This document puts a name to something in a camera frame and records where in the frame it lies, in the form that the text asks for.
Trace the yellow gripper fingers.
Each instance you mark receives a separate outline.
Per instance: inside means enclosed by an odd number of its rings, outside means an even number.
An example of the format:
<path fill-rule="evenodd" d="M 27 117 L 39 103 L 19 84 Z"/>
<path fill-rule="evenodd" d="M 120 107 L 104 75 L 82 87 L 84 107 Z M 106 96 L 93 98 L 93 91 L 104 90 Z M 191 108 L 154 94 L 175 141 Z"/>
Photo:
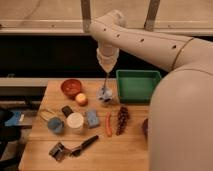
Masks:
<path fill-rule="evenodd" d="M 103 67 L 103 70 L 109 74 L 110 72 L 112 72 L 113 68 L 112 67 Z"/>

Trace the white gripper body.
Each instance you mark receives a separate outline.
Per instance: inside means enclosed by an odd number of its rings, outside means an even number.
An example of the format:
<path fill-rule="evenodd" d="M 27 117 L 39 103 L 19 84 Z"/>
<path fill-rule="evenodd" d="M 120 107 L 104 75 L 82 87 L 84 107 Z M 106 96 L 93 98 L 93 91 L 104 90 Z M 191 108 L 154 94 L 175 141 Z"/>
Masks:
<path fill-rule="evenodd" d="M 116 50 L 112 55 L 104 55 L 99 49 L 96 50 L 97 59 L 103 69 L 112 69 L 119 57 L 119 51 Z"/>

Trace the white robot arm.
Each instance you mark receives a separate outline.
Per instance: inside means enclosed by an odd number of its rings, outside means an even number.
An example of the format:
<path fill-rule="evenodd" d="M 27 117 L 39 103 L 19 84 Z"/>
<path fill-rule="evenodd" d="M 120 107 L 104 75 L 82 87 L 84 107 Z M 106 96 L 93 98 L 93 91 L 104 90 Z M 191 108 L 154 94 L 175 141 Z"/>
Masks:
<path fill-rule="evenodd" d="M 102 67 L 123 50 L 167 72 L 151 98 L 150 171 L 213 171 L 213 42 L 127 29 L 113 10 L 91 21 Z"/>

